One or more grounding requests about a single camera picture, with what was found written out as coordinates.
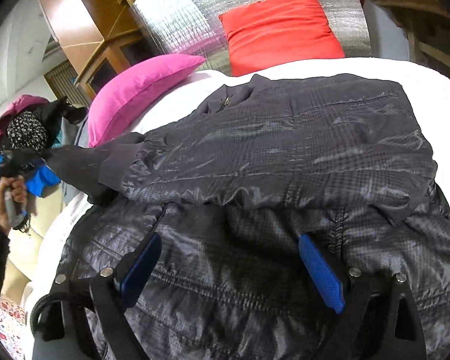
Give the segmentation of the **person's left hand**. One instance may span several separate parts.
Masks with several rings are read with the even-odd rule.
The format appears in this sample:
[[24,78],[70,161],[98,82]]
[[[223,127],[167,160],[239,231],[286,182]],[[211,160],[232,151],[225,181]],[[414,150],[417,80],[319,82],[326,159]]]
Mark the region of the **person's left hand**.
[[0,178],[0,228],[8,236],[12,229],[12,220],[9,218],[10,209],[17,211],[26,206],[27,191],[22,176]]

